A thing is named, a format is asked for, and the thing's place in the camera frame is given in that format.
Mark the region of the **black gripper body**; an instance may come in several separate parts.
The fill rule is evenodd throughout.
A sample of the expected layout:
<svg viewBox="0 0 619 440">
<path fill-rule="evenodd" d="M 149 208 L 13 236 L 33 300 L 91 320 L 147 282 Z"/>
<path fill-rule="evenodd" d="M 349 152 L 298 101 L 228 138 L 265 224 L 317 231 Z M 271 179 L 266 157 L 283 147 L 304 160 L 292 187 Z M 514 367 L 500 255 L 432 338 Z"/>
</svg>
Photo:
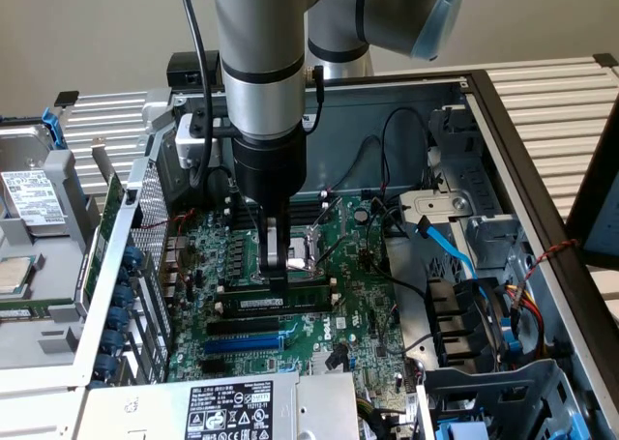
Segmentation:
<svg viewBox="0 0 619 440">
<path fill-rule="evenodd" d="M 291 132 L 275 140 L 232 140 L 237 184 L 266 217 L 282 217 L 307 177 L 307 137 Z"/>
</svg>

